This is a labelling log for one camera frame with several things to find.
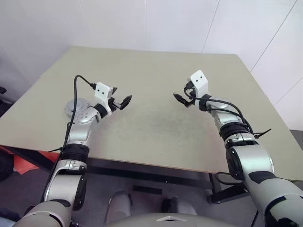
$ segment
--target orange object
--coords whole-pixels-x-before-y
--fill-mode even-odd
[[[9,154],[13,154],[10,150],[0,146],[1,150],[4,150],[6,152],[8,152]],[[57,153],[49,153],[49,152],[45,152],[45,151],[39,151],[39,153],[45,157],[47,157],[48,159],[52,160],[53,162],[57,159],[58,154]],[[25,159],[19,157],[18,155],[14,155],[14,168],[15,171],[17,171],[20,174],[24,174],[26,172],[28,172],[29,170],[32,169],[38,169],[39,167],[35,166],[34,164],[26,161]]]

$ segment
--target table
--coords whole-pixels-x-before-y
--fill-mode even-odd
[[[201,69],[210,94],[236,104],[270,153],[275,174],[303,179],[303,152],[237,55],[145,52],[73,46],[0,118],[0,144],[48,151],[63,143],[73,99],[73,78],[118,87],[127,108],[104,118],[93,133],[89,156],[215,173],[228,171],[222,138],[208,113],[185,108],[173,97]],[[78,97],[94,104],[94,91],[79,80]]]

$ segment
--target circular plate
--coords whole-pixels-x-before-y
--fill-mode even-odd
[[[76,114],[81,113],[90,106],[89,102],[84,98],[77,98]],[[69,101],[65,106],[65,113],[71,117],[74,108],[74,100]]]

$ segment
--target white wall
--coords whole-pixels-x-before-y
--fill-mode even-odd
[[[3,0],[0,85],[19,98],[70,45],[235,53],[303,130],[303,0]]]

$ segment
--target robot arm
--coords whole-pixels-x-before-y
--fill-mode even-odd
[[[66,146],[44,193],[44,201],[32,208],[15,224],[16,227],[69,227],[72,210],[82,207],[91,131],[117,108],[124,109],[132,98],[128,96],[119,104],[112,97],[116,87],[97,83],[94,89],[97,104],[75,114]]]
[[[236,106],[207,94],[208,81],[201,70],[190,77],[184,92],[191,101],[174,94],[179,102],[186,107],[195,105],[214,117],[226,147],[229,172],[234,179],[243,181],[267,226],[303,225],[302,190],[274,175],[271,157],[257,142],[242,113],[234,113]]]

